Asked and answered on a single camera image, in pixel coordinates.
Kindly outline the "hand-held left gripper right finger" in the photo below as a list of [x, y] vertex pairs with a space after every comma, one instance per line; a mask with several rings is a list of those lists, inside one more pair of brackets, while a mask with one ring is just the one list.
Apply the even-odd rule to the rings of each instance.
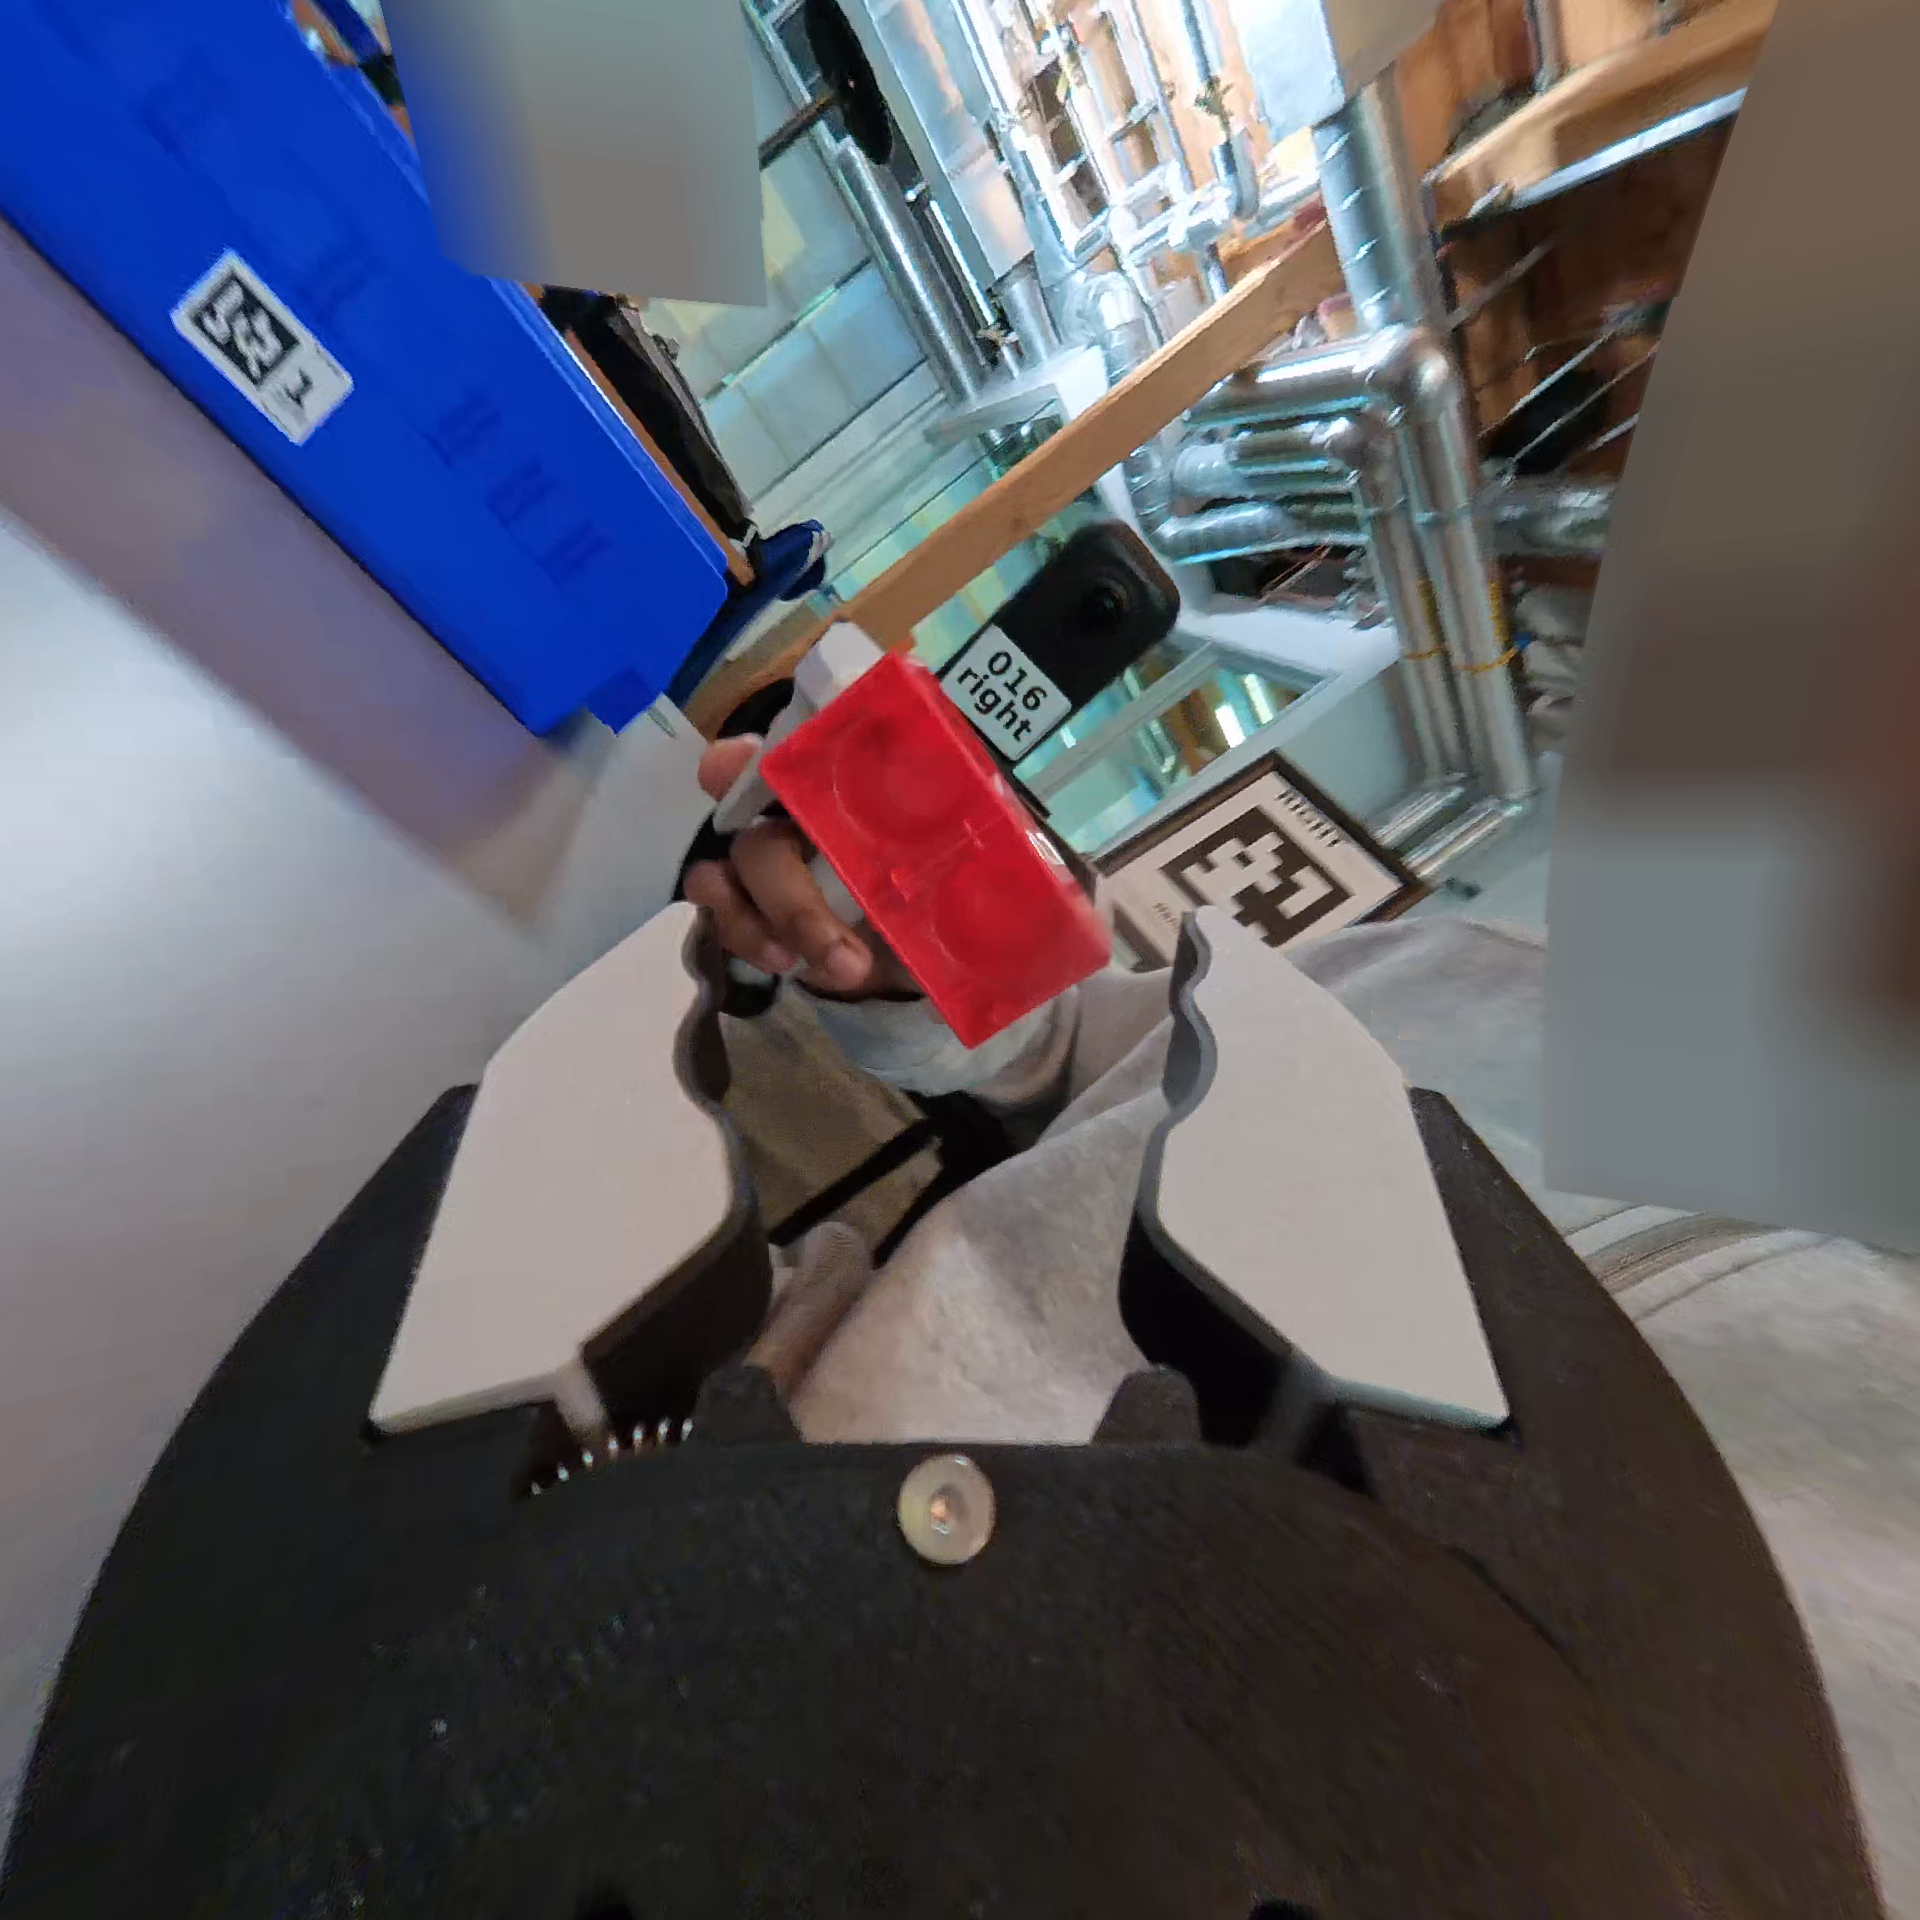
[[1157, 1253], [1308, 1407], [1500, 1429], [1511, 1403], [1402, 1069], [1223, 907], [1186, 916], [1169, 1013], [1136, 1201]]

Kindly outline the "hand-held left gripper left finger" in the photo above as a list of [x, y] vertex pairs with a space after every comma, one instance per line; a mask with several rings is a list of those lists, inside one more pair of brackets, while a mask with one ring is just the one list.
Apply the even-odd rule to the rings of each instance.
[[485, 1071], [370, 1403], [381, 1433], [552, 1409], [568, 1433], [681, 1426], [754, 1342], [773, 1260], [725, 1112], [722, 968], [672, 905]]

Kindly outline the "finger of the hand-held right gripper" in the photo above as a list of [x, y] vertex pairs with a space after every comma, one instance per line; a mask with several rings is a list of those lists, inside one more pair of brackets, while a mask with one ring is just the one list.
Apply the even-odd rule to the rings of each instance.
[[829, 806], [853, 821], [859, 805], [881, 805], [905, 762], [917, 687], [905, 656], [832, 624], [798, 662], [787, 707], [725, 791], [714, 826], [738, 835], [775, 805], [797, 805], [806, 821]]

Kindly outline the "red plastic block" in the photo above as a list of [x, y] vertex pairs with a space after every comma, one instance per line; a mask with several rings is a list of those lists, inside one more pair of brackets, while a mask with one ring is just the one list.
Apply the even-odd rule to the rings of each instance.
[[917, 710], [876, 806], [829, 806], [805, 835], [859, 914], [965, 1045], [1103, 972], [1112, 932], [1066, 852], [911, 655]]

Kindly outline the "blue labelled plastic bin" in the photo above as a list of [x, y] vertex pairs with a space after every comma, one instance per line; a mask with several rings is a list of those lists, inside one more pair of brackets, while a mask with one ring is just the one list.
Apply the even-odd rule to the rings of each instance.
[[620, 733], [722, 545], [521, 286], [445, 256], [288, 4], [6, 3], [5, 218], [531, 733]]

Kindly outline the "person's right hand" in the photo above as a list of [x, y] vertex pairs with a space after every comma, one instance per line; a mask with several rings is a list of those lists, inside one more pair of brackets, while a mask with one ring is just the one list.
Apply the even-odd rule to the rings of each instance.
[[722, 950], [758, 974], [836, 1003], [911, 1003], [922, 988], [860, 914], [839, 908], [789, 821], [761, 817], [726, 852], [687, 865], [682, 893]]

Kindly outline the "wooden beam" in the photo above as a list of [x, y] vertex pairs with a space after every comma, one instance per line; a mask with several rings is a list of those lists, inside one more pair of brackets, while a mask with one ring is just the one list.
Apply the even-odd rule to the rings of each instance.
[[913, 648], [917, 629], [961, 599], [1015, 548], [1177, 423], [1215, 386], [1278, 347], [1302, 317], [1345, 290], [1327, 211], [1319, 201], [1252, 246], [1254, 261], [1228, 293], [1068, 421], [1011, 474], [915, 545], [848, 607], [787, 620], [718, 666], [691, 696], [688, 724], [716, 741], [722, 722], [765, 687], [787, 678], [841, 619], [890, 652]]

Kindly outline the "framed marker board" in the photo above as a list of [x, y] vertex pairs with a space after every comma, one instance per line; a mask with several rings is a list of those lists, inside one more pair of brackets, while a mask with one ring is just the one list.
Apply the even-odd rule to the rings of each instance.
[[1140, 971], [1170, 968], [1204, 908], [1287, 950], [1397, 920], [1431, 896], [1395, 849], [1278, 753], [1104, 849], [1093, 869], [1116, 945]]

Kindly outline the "person's grey hoodie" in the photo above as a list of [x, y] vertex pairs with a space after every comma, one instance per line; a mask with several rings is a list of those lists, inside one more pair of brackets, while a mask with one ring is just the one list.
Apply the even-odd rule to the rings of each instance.
[[[1917, 1259], [1549, 1189], [1546, 942], [1464, 919], [1362, 925], [1299, 968], [1453, 1100], [1589, 1260], [1702, 1416], [1811, 1630], [1893, 1917], [1919, 1910]], [[1139, 1363], [1116, 1304], [1164, 1112], [1169, 990], [1080, 986], [1066, 1085], [996, 1115], [1020, 1151], [936, 1203], [794, 1393], [808, 1439], [1093, 1437]]]

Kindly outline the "black office chair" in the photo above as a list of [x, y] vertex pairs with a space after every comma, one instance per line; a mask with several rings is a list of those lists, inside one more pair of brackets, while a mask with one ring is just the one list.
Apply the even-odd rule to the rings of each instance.
[[725, 1039], [726, 1112], [776, 1268], [748, 1363], [792, 1398], [925, 1214], [1016, 1140], [968, 1096], [911, 1096], [853, 1072], [808, 1026], [729, 1020]]

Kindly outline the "black round fan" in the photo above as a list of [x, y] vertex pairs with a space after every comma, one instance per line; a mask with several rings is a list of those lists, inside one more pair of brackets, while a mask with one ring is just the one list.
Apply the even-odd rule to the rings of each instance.
[[847, 136], [875, 169], [888, 169], [896, 153], [896, 124], [875, 62], [839, 3], [805, 3], [800, 9], [808, 49], [836, 109]]

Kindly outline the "silver duct pipes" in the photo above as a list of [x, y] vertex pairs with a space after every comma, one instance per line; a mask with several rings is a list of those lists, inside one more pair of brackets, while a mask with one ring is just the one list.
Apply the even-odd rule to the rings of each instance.
[[1512, 637], [1481, 533], [1482, 463], [1448, 343], [1397, 71], [1313, 129], [1319, 194], [1356, 335], [1223, 381], [1193, 425], [1342, 427], [1338, 455], [1400, 645], [1418, 783], [1373, 836], [1427, 882], [1524, 821], [1541, 795]]

